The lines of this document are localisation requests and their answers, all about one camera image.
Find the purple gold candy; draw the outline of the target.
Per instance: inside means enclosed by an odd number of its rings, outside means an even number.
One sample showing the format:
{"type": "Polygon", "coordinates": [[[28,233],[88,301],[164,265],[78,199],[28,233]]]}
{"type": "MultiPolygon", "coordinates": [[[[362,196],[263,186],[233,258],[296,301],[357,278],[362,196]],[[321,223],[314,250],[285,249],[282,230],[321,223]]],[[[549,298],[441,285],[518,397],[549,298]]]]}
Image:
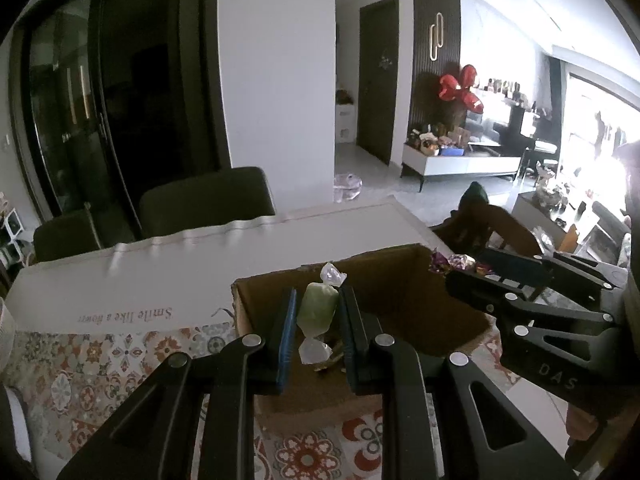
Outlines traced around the purple gold candy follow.
{"type": "Polygon", "coordinates": [[[453,254],[446,257],[441,252],[434,252],[431,256],[430,269],[432,272],[439,274],[447,274],[452,270],[480,275],[486,275],[490,272],[490,266],[477,261],[469,255],[453,254]]]}

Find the dark wooden chair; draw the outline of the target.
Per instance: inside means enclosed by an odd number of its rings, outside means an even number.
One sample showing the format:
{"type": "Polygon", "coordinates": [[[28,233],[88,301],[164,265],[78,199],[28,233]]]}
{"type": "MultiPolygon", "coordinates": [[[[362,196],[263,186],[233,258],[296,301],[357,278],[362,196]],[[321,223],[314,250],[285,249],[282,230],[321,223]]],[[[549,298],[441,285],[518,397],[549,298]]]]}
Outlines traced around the dark wooden chair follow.
{"type": "Polygon", "coordinates": [[[477,256],[484,252],[492,234],[497,233],[506,246],[518,255],[541,255],[541,249],[525,226],[510,212],[491,205],[485,189],[473,181],[459,200],[458,208],[431,230],[455,254],[477,256]]]}

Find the brown cardboard box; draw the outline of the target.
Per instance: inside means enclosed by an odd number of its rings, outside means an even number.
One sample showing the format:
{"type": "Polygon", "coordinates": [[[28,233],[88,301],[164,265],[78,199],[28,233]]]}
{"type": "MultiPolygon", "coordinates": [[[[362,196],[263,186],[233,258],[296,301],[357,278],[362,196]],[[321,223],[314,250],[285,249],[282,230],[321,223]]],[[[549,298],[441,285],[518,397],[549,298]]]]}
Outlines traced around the brown cardboard box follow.
{"type": "MultiPolygon", "coordinates": [[[[359,310],[352,329],[367,339],[389,334],[436,358],[474,349],[490,329],[488,318],[449,296],[444,274],[431,267],[433,257],[431,249],[414,244],[339,261],[337,269],[347,275],[347,301],[359,310]]],[[[312,264],[235,281],[231,291],[239,334],[269,339],[291,294],[318,282],[320,270],[312,264]]],[[[255,416],[269,431],[285,434],[336,425],[381,406],[377,394],[352,392],[344,363],[317,372],[294,352],[283,392],[256,396],[255,416]]]]}

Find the patterned tile table mat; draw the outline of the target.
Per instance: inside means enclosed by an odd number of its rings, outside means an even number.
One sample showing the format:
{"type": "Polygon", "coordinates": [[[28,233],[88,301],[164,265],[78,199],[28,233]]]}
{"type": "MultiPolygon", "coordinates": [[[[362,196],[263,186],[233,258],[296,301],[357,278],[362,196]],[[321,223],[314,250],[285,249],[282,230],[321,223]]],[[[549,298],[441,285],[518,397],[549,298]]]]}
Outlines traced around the patterned tile table mat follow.
{"type": "MultiPolygon", "coordinates": [[[[214,356],[176,352],[62,469],[65,479],[249,479],[254,399],[283,391],[292,323],[214,356]]],[[[344,325],[349,385],[383,401],[386,479],[521,479],[526,418],[463,353],[424,356],[380,330],[344,325]]]]}

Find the white low cabinet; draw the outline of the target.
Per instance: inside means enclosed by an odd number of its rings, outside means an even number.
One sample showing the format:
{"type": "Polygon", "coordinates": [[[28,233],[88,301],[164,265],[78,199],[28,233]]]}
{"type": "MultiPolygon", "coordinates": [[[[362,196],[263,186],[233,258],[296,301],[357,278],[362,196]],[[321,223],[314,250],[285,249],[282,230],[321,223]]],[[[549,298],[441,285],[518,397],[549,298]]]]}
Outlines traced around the white low cabinet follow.
{"type": "Polygon", "coordinates": [[[512,177],[518,174],[520,156],[491,155],[488,149],[466,152],[463,155],[426,156],[421,151],[405,145],[402,149],[400,176],[411,174],[419,178],[419,191],[432,177],[512,177]]]}

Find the red balloon bow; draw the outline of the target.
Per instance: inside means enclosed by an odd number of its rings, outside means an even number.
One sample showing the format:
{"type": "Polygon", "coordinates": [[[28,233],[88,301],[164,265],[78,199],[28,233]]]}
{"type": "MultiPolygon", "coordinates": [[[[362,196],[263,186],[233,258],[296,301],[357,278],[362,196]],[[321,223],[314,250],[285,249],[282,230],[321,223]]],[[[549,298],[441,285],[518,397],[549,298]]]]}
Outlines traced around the red balloon bow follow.
{"type": "Polygon", "coordinates": [[[460,101],[470,112],[483,114],[484,104],[472,91],[476,76],[477,70],[471,64],[462,67],[459,77],[442,75],[439,79],[439,99],[444,102],[460,101]]]}

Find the dark upholstered chair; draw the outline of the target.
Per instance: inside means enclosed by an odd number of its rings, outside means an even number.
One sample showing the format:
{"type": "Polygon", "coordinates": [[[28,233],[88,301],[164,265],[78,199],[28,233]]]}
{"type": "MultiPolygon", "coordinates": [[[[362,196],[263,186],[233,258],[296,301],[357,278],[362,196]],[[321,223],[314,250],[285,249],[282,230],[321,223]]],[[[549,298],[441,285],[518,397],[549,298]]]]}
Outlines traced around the dark upholstered chair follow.
{"type": "Polygon", "coordinates": [[[140,203],[146,237],[274,216],[270,188],[258,167],[240,167],[171,182],[146,192],[140,203]]]}

